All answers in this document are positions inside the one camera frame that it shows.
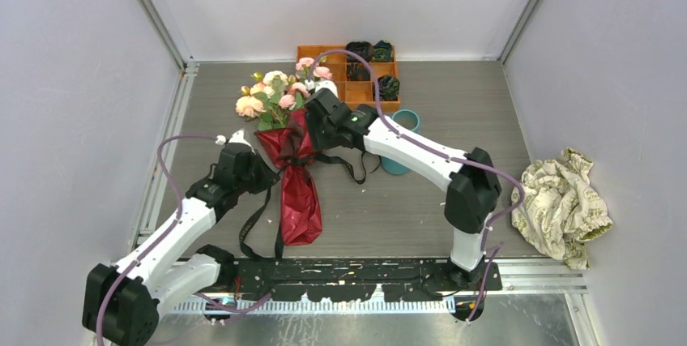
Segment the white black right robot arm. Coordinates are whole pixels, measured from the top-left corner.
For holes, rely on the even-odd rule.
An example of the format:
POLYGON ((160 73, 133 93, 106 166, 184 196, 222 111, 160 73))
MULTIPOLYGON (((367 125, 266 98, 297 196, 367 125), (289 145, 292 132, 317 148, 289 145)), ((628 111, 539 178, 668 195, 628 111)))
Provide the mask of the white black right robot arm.
POLYGON ((485 272, 486 223, 501 194, 490 155, 445 147, 378 113, 370 105, 350 109, 329 89, 305 101, 305 120, 314 147, 347 147, 393 160, 420 174, 445 193, 444 217, 453 228, 448 274, 462 290, 485 272))

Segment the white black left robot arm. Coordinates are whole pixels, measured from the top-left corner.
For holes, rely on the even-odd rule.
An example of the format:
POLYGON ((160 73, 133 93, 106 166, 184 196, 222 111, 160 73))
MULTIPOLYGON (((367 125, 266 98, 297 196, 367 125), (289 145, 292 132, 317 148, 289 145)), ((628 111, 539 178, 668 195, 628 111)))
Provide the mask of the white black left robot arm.
POLYGON ((226 250, 204 246, 186 264, 174 263, 243 194, 263 192, 274 180, 275 173, 248 142, 226 142, 209 174, 186 191, 176 211, 141 246, 89 272, 83 326, 118 345, 145 345, 160 320, 187 297, 210 286, 229 290, 237 272, 226 250))

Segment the black ribbon gold lettering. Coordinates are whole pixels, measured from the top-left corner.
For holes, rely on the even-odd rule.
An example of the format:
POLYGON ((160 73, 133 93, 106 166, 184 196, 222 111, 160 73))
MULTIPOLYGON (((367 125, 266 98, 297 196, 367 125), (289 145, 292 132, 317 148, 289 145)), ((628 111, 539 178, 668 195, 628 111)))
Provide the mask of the black ribbon gold lettering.
POLYGON ((313 162, 340 165, 357 185, 365 183, 363 176, 355 177, 353 165, 339 156, 315 153, 303 159, 288 158, 278 177, 281 182, 280 218, 274 244, 273 259, 284 256, 285 246, 309 245, 322 232, 322 211, 315 181, 308 170, 313 162))

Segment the pink flower bouquet red wrap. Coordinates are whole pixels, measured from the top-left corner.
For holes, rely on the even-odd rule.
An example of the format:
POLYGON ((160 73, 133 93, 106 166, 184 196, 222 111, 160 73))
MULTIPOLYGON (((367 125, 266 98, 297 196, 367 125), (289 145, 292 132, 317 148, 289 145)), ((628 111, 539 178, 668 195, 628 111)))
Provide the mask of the pink flower bouquet red wrap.
POLYGON ((253 74, 254 85, 241 88, 235 105, 240 117, 258 123, 258 141, 279 171, 279 230, 286 246, 311 244, 322 232, 318 193, 308 170, 317 150, 305 120, 305 101, 315 82, 331 78, 329 68, 313 58, 300 58, 293 75, 280 70, 253 74))

